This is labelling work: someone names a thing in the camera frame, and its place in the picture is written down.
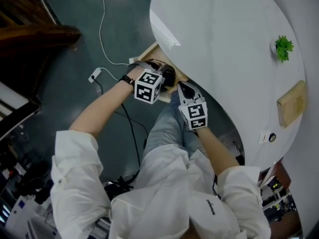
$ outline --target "hand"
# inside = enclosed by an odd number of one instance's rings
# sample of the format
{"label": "hand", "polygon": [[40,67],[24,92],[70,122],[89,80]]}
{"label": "hand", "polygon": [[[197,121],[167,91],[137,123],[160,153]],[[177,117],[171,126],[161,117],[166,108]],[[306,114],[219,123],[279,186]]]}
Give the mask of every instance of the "hand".
{"label": "hand", "polygon": [[135,81],[143,73],[143,71],[144,68],[142,66],[137,66],[128,73],[128,76]]}

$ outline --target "person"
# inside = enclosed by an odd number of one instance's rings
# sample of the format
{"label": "person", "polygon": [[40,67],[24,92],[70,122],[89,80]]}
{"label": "person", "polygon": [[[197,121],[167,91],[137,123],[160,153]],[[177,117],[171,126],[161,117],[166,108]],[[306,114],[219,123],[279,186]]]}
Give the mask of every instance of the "person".
{"label": "person", "polygon": [[[142,72],[139,66],[127,76]],[[86,239],[98,219],[109,217],[110,239],[270,238],[256,185],[260,169],[239,166],[208,127],[198,136],[190,131],[176,92],[150,131],[134,189],[110,202],[95,138],[132,91],[119,81],[56,134],[51,200],[61,237]],[[212,190],[215,174],[221,199]]]}

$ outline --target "power strip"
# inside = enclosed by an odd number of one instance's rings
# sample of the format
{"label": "power strip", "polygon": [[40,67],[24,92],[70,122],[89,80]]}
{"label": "power strip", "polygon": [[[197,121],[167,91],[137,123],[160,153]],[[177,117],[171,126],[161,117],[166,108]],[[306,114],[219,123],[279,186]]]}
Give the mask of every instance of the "power strip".
{"label": "power strip", "polygon": [[101,67],[96,68],[94,72],[90,75],[89,82],[90,83],[94,82],[94,79],[96,79],[101,72],[102,72]]}

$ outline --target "marker cube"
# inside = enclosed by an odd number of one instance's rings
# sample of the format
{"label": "marker cube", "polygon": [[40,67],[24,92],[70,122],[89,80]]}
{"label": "marker cube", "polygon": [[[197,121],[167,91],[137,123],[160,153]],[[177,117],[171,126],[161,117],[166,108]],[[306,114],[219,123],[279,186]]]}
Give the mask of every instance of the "marker cube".
{"label": "marker cube", "polygon": [[160,85],[162,75],[152,73],[150,69],[144,72],[135,80],[134,98],[143,102],[153,104],[160,96]]}
{"label": "marker cube", "polygon": [[207,105],[206,102],[178,107],[183,120],[190,130],[207,126]]}

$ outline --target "white round table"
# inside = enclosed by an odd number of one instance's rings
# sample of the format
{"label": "white round table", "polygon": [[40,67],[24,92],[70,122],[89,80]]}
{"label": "white round table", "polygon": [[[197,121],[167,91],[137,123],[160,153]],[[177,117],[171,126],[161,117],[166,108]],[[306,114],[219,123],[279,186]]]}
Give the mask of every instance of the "white round table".
{"label": "white round table", "polygon": [[[281,128],[277,99],[305,71],[296,36],[273,0],[152,0],[152,30],[161,49],[210,93],[236,126],[246,165],[270,167],[290,148],[302,116]],[[281,63],[270,50],[286,35],[294,44]],[[260,132],[277,135],[258,143]]]}

